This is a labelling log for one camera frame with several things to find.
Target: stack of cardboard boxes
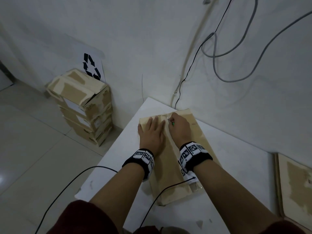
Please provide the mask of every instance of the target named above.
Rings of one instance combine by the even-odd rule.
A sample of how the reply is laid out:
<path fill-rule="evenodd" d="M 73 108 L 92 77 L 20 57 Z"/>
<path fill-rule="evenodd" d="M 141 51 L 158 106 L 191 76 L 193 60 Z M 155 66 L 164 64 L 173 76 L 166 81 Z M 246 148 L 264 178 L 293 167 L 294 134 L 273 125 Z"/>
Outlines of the stack of cardboard boxes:
<path fill-rule="evenodd" d="M 54 78 L 47 91 L 77 135 L 98 146 L 103 143 L 113 127 L 107 84 L 74 69 Z"/>

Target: black wristband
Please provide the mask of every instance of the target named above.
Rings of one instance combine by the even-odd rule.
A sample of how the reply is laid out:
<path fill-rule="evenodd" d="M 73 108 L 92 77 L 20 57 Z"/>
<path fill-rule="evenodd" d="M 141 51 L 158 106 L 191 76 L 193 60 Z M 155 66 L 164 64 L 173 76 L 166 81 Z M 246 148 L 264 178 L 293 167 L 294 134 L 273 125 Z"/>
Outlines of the black wristband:
<path fill-rule="evenodd" d="M 207 150 L 196 142 L 188 142 L 180 148 L 179 164 L 186 173 L 193 171 L 194 167 L 205 160 L 213 160 Z"/>
<path fill-rule="evenodd" d="M 154 167 L 154 155 L 149 149 L 139 149 L 130 158 L 128 158 L 122 167 L 128 163 L 137 163 L 144 169 L 144 179 L 146 181 L 152 173 Z"/>

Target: human hand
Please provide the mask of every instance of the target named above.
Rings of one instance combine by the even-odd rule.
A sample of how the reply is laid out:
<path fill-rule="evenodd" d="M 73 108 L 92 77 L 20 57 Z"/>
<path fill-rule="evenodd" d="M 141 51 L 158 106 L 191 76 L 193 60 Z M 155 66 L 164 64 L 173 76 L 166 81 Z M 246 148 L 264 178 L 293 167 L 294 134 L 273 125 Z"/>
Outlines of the human hand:
<path fill-rule="evenodd" d="M 143 131 L 141 124 L 138 125 L 138 134 L 140 136 L 140 149 L 149 149 L 156 157 L 161 153 L 165 142 L 163 128 L 165 120 L 158 125 L 158 116 L 149 118 Z"/>
<path fill-rule="evenodd" d="M 184 117 L 174 112 L 169 120 L 174 122 L 174 125 L 169 123 L 169 131 L 178 149 L 180 149 L 183 144 L 192 141 L 191 127 Z"/>

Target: human arm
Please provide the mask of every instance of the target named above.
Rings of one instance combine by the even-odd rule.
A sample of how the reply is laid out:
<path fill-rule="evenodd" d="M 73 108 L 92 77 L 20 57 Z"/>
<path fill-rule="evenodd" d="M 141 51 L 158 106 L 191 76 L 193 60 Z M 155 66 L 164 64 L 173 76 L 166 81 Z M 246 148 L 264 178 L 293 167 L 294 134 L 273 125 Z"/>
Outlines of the human arm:
<path fill-rule="evenodd" d="M 169 124 L 171 137 L 177 147 L 191 142 L 191 130 L 187 120 L 173 113 Z M 193 167 L 193 171 L 224 220 L 231 234 L 259 233 L 279 218 L 238 181 L 212 160 L 205 160 Z"/>
<path fill-rule="evenodd" d="M 145 131 L 138 125 L 140 149 L 148 149 L 157 156 L 164 143 L 163 126 L 158 125 L 158 117 L 150 118 Z M 123 224 L 144 178 L 143 168 L 136 163 L 125 165 L 98 193 L 90 200 L 104 211 L 121 232 Z"/>

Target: floor tile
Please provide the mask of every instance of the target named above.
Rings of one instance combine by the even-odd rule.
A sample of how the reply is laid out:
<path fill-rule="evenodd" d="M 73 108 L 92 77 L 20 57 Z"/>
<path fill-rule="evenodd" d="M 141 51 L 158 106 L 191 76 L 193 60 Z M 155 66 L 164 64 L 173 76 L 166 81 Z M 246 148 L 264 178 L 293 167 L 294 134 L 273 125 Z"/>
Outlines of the floor tile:
<path fill-rule="evenodd" d="M 45 100 L 45 96 L 39 91 L 19 81 L 0 91 L 0 102 L 14 106 L 20 110 Z"/>
<path fill-rule="evenodd" d="M 1 234 L 34 234 L 36 226 L 17 211 L 0 200 L 0 233 Z"/>
<path fill-rule="evenodd" d="M 62 137 L 13 106 L 0 103 L 0 194 Z"/>
<path fill-rule="evenodd" d="M 113 129 L 108 137 L 105 139 L 103 144 L 101 144 L 100 147 L 96 146 L 95 144 L 92 144 L 91 142 L 85 140 L 84 138 L 80 137 L 75 133 L 74 130 L 71 130 L 66 136 L 72 138 L 73 140 L 77 141 L 78 143 L 86 146 L 87 148 L 93 150 L 94 152 L 98 153 L 101 156 L 104 156 L 106 152 L 110 149 L 110 147 L 113 145 L 115 140 L 118 138 L 120 133 L 122 132 L 121 129 Z"/>
<path fill-rule="evenodd" d="M 59 106 L 52 97 L 30 104 L 23 111 L 62 134 L 67 134 L 71 130 L 71 127 L 62 117 Z"/>
<path fill-rule="evenodd" d="M 92 150 L 64 136 L 11 185 L 1 198 L 37 225 L 62 189 L 84 169 L 97 165 L 101 158 Z M 78 177 L 53 204 L 43 221 L 43 229 L 48 230 L 55 224 L 64 208 L 74 200 L 74 195 L 91 170 Z"/>

